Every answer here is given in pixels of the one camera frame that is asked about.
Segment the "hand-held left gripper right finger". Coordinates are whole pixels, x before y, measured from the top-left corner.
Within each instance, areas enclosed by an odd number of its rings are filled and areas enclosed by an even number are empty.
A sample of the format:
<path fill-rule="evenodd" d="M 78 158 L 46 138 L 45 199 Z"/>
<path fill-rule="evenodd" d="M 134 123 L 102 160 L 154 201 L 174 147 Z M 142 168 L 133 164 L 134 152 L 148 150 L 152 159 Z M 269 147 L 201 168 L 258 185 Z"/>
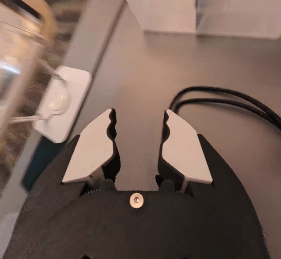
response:
<path fill-rule="evenodd" d="M 171 180 L 175 191 L 185 192 L 190 182 L 213 182 L 196 130 L 170 109 L 164 112 L 157 170 L 158 187 Z"/>

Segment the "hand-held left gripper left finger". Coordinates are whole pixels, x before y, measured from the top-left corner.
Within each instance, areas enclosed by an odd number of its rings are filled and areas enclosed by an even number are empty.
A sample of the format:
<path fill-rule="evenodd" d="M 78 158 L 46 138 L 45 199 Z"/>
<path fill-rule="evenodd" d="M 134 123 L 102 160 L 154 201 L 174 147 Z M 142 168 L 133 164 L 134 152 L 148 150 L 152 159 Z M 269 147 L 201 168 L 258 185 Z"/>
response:
<path fill-rule="evenodd" d="M 96 190 L 105 179 L 115 182 L 121 168 L 115 142 L 116 123 L 116 111 L 110 108 L 83 129 L 62 178 L 63 184 L 86 182 Z"/>

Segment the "wooden framed instruction board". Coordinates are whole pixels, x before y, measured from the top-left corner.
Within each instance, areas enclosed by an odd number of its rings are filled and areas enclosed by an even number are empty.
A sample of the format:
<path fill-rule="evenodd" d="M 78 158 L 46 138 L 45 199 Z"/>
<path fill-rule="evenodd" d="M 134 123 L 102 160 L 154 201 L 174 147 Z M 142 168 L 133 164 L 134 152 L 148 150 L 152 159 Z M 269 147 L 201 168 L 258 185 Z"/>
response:
<path fill-rule="evenodd" d="M 42 51 L 53 43 L 54 17 L 44 0 L 1 3 L 1 138 L 9 124 L 49 120 L 50 110 L 29 117 L 12 117 L 32 79 Z"/>

